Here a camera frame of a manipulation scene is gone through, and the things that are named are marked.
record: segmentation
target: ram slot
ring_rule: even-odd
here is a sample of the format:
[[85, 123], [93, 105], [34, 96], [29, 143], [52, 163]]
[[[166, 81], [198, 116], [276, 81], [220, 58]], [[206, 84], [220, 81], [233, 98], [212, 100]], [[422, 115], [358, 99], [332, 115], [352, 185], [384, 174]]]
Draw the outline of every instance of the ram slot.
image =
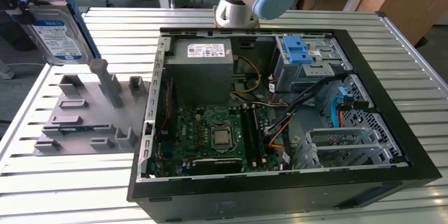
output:
[[258, 134], [256, 131], [256, 121], [253, 108], [245, 107], [240, 109], [241, 113], [241, 130], [242, 130], [242, 140], [245, 147], [245, 159], [246, 165], [256, 167], [257, 164], [261, 164], [261, 155], [260, 155], [260, 141]]

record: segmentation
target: sticker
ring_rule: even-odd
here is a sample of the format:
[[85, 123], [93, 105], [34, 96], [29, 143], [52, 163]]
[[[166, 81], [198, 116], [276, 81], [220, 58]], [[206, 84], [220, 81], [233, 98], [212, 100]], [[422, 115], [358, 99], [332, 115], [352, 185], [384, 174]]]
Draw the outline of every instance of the sticker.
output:
[[66, 26], [60, 20], [36, 20], [33, 29], [52, 55], [61, 60], [78, 60], [81, 51], [66, 35]]
[[188, 58], [224, 57], [224, 44], [189, 44]]
[[309, 56], [320, 56], [318, 51], [308, 51]]
[[281, 156], [281, 158], [282, 158], [282, 160], [289, 164], [290, 157], [289, 157], [289, 155], [288, 155], [285, 152], [282, 152], [282, 156]]
[[273, 83], [269, 83], [269, 92], [274, 93], [274, 84]]

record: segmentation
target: metal table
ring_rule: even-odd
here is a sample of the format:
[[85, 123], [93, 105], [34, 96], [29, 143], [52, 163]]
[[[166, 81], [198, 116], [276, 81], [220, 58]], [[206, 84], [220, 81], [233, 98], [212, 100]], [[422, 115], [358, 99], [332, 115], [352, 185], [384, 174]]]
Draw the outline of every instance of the metal table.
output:
[[[160, 27], [212, 27], [212, 10], [92, 8], [94, 43], [120, 80], [150, 80]], [[386, 18], [374, 13], [285, 13], [262, 27], [346, 29], [444, 178], [361, 209], [238, 218], [224, 222], [446, 223], [448, 88]], [[88, 66], [44, 67], [0, 142], [1, 223], [150, 223], [126, 202], [132, 154], [33, 157], [40, 128], [61, 93], [61, 74], [97, 81]]]

